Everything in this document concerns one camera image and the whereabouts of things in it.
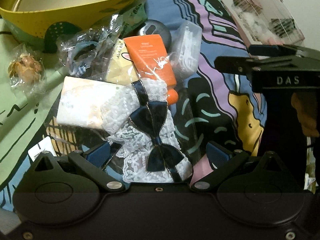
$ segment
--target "white wall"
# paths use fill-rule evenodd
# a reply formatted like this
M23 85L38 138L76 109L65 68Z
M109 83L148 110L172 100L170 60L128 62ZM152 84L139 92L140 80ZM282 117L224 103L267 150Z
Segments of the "white wall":
M320 50L320 0L283 0L305 36L304 45Z

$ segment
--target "yellow bowl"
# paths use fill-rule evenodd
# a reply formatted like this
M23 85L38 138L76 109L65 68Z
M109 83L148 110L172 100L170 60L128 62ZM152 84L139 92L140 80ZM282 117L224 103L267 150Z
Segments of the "yellow bowl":
M56 51L56 39L142 5L146 0L0 0L0 15L13 36L44 52Z

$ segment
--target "black bow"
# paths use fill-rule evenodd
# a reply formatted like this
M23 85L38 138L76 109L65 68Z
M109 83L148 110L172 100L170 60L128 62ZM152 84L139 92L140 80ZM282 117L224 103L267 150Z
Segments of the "black bow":
M175 166L183 160L182 153L172 145L164 144L159 136L167 118L167 102L149 102L143 83L132 83L138 96L140 107L130 115L131 122L142 132L150 135L154 145L148 161L147 171L164 171L167 169L174 181L181 181Z

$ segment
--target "green fabric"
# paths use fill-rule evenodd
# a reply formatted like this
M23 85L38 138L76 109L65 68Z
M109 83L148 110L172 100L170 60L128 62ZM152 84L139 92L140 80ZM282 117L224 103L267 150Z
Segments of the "green fabric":
M3 31L10 30L0 19L0 32ZM44 123L63 82L63 76L54 69L56 55L45 54L43 63L47 92L36 99L33 95L27 98L22 91L13 90L9 85L7 68L12 60L11 51L17 45L12 35L0 34L0 185L8 178L22 152Z

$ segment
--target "white lettering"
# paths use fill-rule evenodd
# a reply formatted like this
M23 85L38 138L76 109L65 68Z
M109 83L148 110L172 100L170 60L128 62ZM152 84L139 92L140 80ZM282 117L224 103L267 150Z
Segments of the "white lettering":
M291 80L290 80L290 77L287 77L287 80L285 81L285 84L290 84L291 85Z
M299 77L298 77L298 76L295 76L295 77L294 77L294 84L295 84L295 85L298 85L298 84L299 84Z
M278 84L278 85L281 85L282 82L283 82L282 77L277 77L277 84Z

